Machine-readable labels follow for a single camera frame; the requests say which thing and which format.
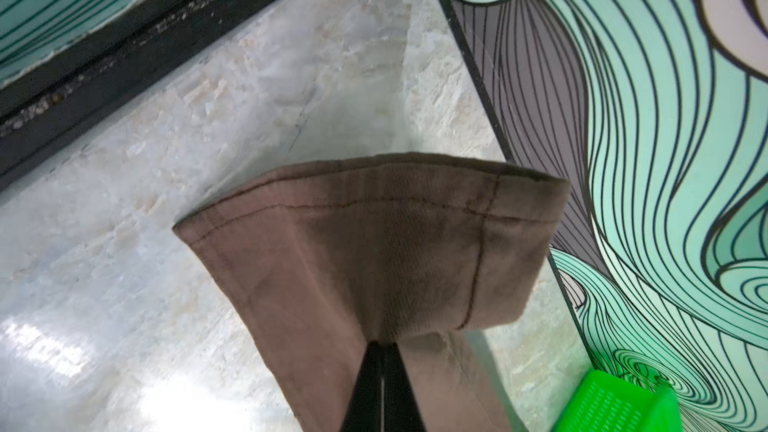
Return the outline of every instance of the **glossy surface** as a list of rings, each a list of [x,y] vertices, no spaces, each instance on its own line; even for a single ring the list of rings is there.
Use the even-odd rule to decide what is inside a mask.
[[[298,430],[242,321],[171,232],[281,164],[502,160],[437,0],[278,0],[0,196],[0,430]],[[487,332],[552,426],[588,368],[552,273]]]

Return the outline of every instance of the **brown cloth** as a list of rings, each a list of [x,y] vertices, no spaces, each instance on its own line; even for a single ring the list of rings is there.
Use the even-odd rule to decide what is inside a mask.
[[[305,431],[341,427],[369,341],[397,341],[427,430],[510,430],[460,331],[513,322],[568,181],[398,154],[281,167],[174,227]]]

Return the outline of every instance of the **brown fabric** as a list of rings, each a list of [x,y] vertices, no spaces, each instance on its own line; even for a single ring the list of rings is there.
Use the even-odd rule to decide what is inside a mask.
[[[369,341],[398,341],[428,430],[509,430],[466,340],[520,317],[568,182],[398,154],[281,167],[174,227],[304,430],[336,432]]]

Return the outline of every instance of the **stitching line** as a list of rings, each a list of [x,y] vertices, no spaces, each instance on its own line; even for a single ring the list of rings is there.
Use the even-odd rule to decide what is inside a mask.
[[[478,260],[477,264],[475,265],[475,275],[472,277],[472,289],[469,293],[469,306],[467,306],[467,315],[464,317],[464,321],[456,327],[456,330],[463,329],[466,327],[467,322],[469,322],[469,318],[472,316],[472,310],[475,308],[475,293],[477,292],[478,287],[478,279],[480,276],[480,264],[482,263],[482,256],[485,252],[485,220],[488,219],[488,214],[491,211],[491,207],[493,207],[493,202],[496,199],[496,192],[498,191],[498,184],[501,181],[500,176],[496,176],[496,183],[493,187],[493,194],[491,194],[491,200],[488,201],[488,206],[485,208],[485,213],[482,214],[482,220],[480,221],[480,237],[479,237],[479,247],[478,247]]]
[[[361,199],[361,200],[354,200],[351,202],[348,202],[346,204],[330,204],[327,206],[288,206],[286,204],[275,204],[274,206],[267,206],[263,208],[259,208],[257,210],[254,210],[252,212],[248,212],[247,214],[243,214],[242,216],[232,217],[227,219],[223,224],[216,226],[206,232],[204,235],[200,236],[197,240],[194,242],[190,242],[190,245],[195,245],[198,242],[202,242],[204,239],[206,239],[208,236],[219,230],[220,228],[223,228],[225,226],[228,226],[232,222],[241,220],[242,218],[247,218],[250,216],[254,216],[260,212],[264,212],[266,210],[271,210],[273,208],[346,208],[350,206],[354,206],[357,204],[368,204],[368,203],[377,203],[377,202],[414,202],[414,203],[420,203],[424,204],[426,206],[434,206],[434,207],[440,207],[440,208],[450,208],[452,210],[460,210],[467,214],[471,214],[473,216],[482,216],[483,217],[483,223],[485,223],[485,219],[487,218],[498,218],[498,219],[508,219],[508,220],[515,220],[515,221],[521,221],[521,222],[534,222],[534,223],[550,223],[550,222],[558,222],[556,220],[536,220],[532,218],[524,218],[524,217],[515,217],[515,216],[494,216],[489,215],[488,210],[490,210],[490,207],[487,207],[486,212],[477,212],[475,210],[472,210],[468,207],[459,207],[459,206],[450,206],[447,204],[438,204],[436,202],[430,202],[428,200],[424,200],[422,198],[414,198],[414,197],[386,197],[386,198],[370,198],[370,199]]]

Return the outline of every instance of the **green basket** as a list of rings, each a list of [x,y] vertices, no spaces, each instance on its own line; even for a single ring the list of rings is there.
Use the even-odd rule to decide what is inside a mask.
[[[656,394],[592,370],[563,410],[555,432],[681,432],[680,409],[669,387]]]

